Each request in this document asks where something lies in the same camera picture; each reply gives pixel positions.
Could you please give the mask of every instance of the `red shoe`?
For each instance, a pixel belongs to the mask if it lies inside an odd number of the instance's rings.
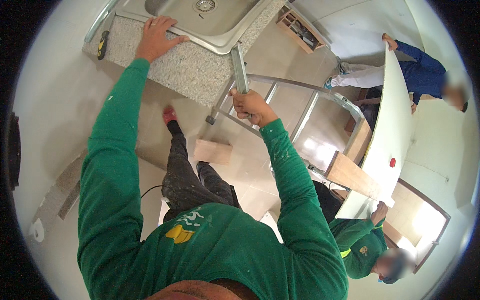
[[[177,120],[177,114],[175,113],[175,109],[172,105],[167,105],[163,109],[163,122],[165,122],[165,125],[167,125],[168,122],[173,120]]]

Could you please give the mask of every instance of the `person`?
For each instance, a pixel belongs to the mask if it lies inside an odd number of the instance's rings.
[[[471,96],[471,80],[466,72],[461,71],[455,74],[455,77],[462,79],[460,82],[449,80],[443,65],[427,53],[406,43],[393,40],[386,33],[383,34],[382,40],[388,42],[389,51],[398,50],[415,59],[415,61],[398,62],[407,84],[407,90],[413,92],[412,114],[417,110],[420,96],[423,94],[443,98],[455,109],[462,112],[467,111],[467,101]],[[371,88],[383,85],[384,82],[384,66],[373,67],[341,62],[339,69],[339,75],[327,78],[324,88],[332,89],[334,86],[349,85]]]
[[[166,30],[176,22],[159,16],[145,23],[135,59],[107,96],[88,140],[77,259],[91,299],[346,299],[344,262],[310,175],[282,121],[254,91],[230,93],[239,118],[253,114],[250,122],[260,127],[271,157],[285,244],[237,207],[207,163],[198,165],[202,181],[196,177],[171,107],[163,115],[172,134],[163,183],[172,213],[140,242],[134,152],[140,100],[150,64],[188,40],[166,40]]]
[[[313,183],[350,278],[360,279],[376,273],[380,282],[392,284],[413,271],[412,254],[402,248],[387,249],[382,230],[388,212],[384,202],[379,202],[370,219],[335,219],[340,201],[328,187],[317,181]]]

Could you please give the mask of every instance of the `green long-sleeve shirt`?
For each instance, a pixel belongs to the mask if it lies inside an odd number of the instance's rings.
[[[382,230],[384,220],[375,227],[369,219],[334,219],[330,222],[329,227],[350,278],[368,276],[380,254],[387,250]]]
[[[267,225],[233,206],[201,205],[140,242],[140,98],[149,64],[125,70],[88,141],[78,220],[78,265],[92,299],[143,299],[185,279],[227,278],[260,299],[345,299],[348,280],[307,169],[280,119],[260,129],[282,201],[280,244]]]

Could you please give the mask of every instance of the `yellow logo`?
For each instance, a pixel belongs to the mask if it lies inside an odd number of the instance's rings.
[[[368,251],[368,248],[367,246],[363,246],[359,252],[362,253],[363,255],[367,256],[367,251]]]
[[[165,236],[172,238],[175,244],[180,244],[188,241],[195,231],[185,230],[182,225],[177,224],[174,228],[170,229]]]

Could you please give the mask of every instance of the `dark pants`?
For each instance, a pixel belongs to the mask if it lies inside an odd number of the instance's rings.
[[[174,134],[162,187],[162,194],[170,200],[170,210],[163,218],[164,222],[211,202],[240,208],[233,187],[223,181],[208,163],[200,162],[197,171],[198,178],[188,161],[185,136]]]
[[[340,210],[342,203],[337,198],[332,196],[328,187],[326,187],[324,184],[313,180],[313,185],[315,186],[315,190],[317,192],[320,208],[322,209],[327,223],[330,223],[333,221],[333,219],[335,219],[335,215]]]

